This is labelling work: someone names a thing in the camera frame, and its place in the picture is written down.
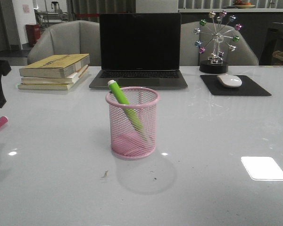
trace white wall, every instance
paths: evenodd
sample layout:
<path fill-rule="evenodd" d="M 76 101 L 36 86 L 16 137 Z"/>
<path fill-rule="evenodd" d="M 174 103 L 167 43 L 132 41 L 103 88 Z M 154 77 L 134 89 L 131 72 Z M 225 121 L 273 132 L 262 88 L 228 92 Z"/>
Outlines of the white wall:
<path fill-rule="evenodd" d="M 136 0 L 137 13 L 177 13 L 178 0 Z"/>
<path fill-rule="evenodd" d="M 46 8 L 45 8 L 45 0 L 36 0 L 37 1 L 37 4 L 38 4 L 38 11 L 46 11 Z M 49 12 L 54 12 L 54 9 L 51 8 L 51 0 L 46 0 L 46 5 L 47 5 L 47 10 Z M 60 9 L 63 11 L 63 12 L 67 12 L 67 0 L 58 0 L 57 1 L 58 4 L 60 5 Z"/>
<path fill-rule="evenodd" d="M 36 24 L 36 18 L 33 10 L 33 0 L 13 0 L 16 23 L 21 46 L 28 43 L 26 34 L 26 24 Z M 23 5 L 28 5 L 29 13 L 24 13 Z"/>

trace computer mouse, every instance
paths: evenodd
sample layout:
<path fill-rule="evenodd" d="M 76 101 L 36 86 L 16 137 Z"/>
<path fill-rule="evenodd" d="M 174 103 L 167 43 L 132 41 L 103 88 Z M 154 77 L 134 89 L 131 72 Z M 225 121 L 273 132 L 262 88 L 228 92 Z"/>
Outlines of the computer mouse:
<path fill-rule="evenodd" d="M 235 88 L 242 85 L 241 79 L 236 75 L 221 74 L 217 75 L 217 79 L 225 87 Z"/>

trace bowl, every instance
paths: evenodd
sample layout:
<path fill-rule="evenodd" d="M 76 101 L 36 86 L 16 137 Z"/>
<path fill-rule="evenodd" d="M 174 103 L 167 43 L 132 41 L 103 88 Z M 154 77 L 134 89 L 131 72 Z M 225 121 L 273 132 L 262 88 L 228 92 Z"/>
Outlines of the bowl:
<path fill-rule="evenodd" d="M 255 5 L 234 5 L 237 8 L 253 8 Z"/>

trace laptop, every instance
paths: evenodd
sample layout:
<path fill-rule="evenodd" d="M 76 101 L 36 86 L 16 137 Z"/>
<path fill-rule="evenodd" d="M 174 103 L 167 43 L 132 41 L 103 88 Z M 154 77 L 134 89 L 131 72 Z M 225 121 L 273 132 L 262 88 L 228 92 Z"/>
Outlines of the laptop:
<path fill-rule="evenodd" d="M 182 89 L 179 70 L 180 13 L 100 15 L 101 70 L 90 88 L 119 86 Z"/>

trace pink mesh pen holder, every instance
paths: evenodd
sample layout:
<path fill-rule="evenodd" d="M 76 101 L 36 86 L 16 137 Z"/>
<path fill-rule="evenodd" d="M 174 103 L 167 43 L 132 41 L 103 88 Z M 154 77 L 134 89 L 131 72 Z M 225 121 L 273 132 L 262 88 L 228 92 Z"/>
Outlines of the pink mesh pen holder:
<path fill-rule="evenodd" d="M 158 92 L 143 87 L 121 88 L 129 105 L 118 103 L 109 92 L 111 149 L 115 155 L 137 159 L 150 155 L 156 147 L 156 103 Z"/>

